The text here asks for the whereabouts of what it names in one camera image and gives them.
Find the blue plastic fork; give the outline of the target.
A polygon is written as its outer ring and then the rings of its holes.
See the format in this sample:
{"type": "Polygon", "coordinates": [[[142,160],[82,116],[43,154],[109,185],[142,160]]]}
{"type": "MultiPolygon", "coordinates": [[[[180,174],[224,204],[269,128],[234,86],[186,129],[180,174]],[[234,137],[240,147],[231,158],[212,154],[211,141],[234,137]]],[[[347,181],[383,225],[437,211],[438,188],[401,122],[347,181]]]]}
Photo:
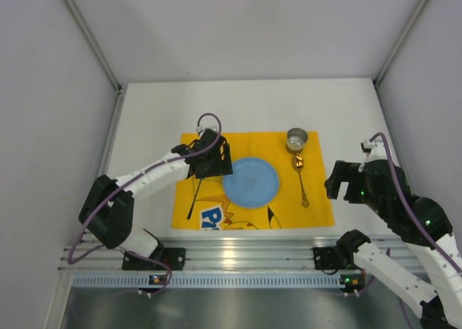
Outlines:
{"type": "Polygon", "coordinates": [[[199,190],[200,190],[202,181],[203,181],[203,179],[198,179],[197,186],[195,187],[195,190],[194,190],[194,193],[193,193],[193,200],[192,200],[192,203],[191,203],[191,206],[190,206],[188,215],[187,215],[187,220],[190,220],[191,217],[192,217],[192,213],[193,213],[193,210],[194,210],[195,202],[196,202],[197,196],[198,196],[198,194],[199,194],[199,190]]]}

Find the blue plastic plate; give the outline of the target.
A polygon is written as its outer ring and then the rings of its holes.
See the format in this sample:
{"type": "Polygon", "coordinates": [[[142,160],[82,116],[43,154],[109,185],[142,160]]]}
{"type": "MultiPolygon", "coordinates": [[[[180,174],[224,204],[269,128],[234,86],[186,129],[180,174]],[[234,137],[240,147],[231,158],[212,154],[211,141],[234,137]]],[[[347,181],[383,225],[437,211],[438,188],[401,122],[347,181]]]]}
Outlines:
{"type": "Polygon", "coordinates": [[[233,204],[244,209],[259,209],[276,197],[279,176],[266,160],[245,157],[232,163],[232,174],[223,176],[222,187],[233,204]]]}

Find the gold metal spoon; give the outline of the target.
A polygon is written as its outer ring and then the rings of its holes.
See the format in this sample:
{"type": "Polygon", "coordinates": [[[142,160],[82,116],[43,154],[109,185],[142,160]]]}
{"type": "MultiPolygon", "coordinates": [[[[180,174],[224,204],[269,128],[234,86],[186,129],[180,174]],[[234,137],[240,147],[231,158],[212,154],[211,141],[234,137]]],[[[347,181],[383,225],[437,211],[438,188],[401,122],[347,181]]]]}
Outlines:
{"type": "Polygon", "coordinates": [[[303,180],[302,180],[302,171],[304,169],[304,161],[303,161],[303,158],[302,158],[301,154],[296,153],[296,154],[293,155],[292,167],[297,172],[298,177],[299,177],[300,190],[301,190],[301,196],[302,196],[302,205],[305,208],[308,208],[309,205],[310,205],[310,202],[309,202],[307,194],[305,192],[305,187],[304,187],[303,180]]]}

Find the metal cup with brown band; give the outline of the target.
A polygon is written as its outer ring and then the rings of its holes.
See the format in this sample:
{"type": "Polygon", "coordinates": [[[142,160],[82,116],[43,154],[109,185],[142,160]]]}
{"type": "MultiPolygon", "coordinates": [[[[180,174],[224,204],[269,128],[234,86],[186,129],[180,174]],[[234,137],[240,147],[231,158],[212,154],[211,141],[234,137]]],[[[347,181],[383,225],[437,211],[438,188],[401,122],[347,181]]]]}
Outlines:
{"type": "Polygon", "coordinates": [[[301,153],[308,142],[308,132],[301,128],[291,128],[286,134],[286,150],[290,154],[301,153]]]}

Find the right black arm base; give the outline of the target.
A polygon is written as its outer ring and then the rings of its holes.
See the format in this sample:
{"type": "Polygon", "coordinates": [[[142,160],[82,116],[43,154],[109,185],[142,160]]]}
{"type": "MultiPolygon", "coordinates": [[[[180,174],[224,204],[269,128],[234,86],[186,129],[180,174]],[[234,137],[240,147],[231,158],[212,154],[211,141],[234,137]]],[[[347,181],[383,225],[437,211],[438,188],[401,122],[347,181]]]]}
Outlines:
{"type": "Polygon", "coordinates": [[[347,261],[337,247],[314,247],[313,260],[315,270],[327,275],[339,271],[355,270],[356,267],[347,261]]]}

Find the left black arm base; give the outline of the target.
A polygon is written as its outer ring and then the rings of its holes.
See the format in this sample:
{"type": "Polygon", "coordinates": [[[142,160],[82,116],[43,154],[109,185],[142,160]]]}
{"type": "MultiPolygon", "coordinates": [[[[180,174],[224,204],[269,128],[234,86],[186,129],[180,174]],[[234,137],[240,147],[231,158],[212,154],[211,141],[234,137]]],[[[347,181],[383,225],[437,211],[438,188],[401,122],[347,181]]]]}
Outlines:
{"type": "MultiPolygon", "coordinates": [[[[165,264],[172,271],[182,271],[186,261],[186,249],[160,247],[149,256],[149,259],[165,264]]],[[[122,269],[124,271],[163,271],[165,267],[130,253],[124,253],[122,269]]]]}

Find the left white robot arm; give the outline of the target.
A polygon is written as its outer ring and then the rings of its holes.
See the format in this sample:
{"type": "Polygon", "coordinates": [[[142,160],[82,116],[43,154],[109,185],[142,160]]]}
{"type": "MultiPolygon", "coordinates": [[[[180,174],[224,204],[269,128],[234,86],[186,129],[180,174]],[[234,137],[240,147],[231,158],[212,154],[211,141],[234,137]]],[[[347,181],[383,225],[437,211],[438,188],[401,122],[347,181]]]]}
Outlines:
{"type": "Polygon", "coordinates": [[[201,180],[230,174],[230,145],[223,135],[207,128],[198,139],[175,146],[151,165],[116,178],[99,176],[79,213],[79,221],[107,249],[153,258],[162,243],[145,228],[137,227],[141,212],[136,205],[190,177],[201,180]]]}

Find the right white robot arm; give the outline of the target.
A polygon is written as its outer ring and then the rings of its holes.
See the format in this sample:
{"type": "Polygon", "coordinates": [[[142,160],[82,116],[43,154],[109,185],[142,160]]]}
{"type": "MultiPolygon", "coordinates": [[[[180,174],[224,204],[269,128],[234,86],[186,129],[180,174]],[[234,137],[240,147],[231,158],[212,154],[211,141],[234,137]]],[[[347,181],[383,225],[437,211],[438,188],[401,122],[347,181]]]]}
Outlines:
{"type": "Polygon", "coordinates": [[[386,285],[419,318],[423,328],[461,327],[461,254],[443,208],[411,192],[405,172],[378,142],[362,148],[361,163],[338,160],[324,183],[330,199],[347,184],[344,200],[364,204],[407,245],[430,281],[419,280],[382,253],[358,229],[343,234],[334,248],[343,266],[355,266],[386,285]]]}

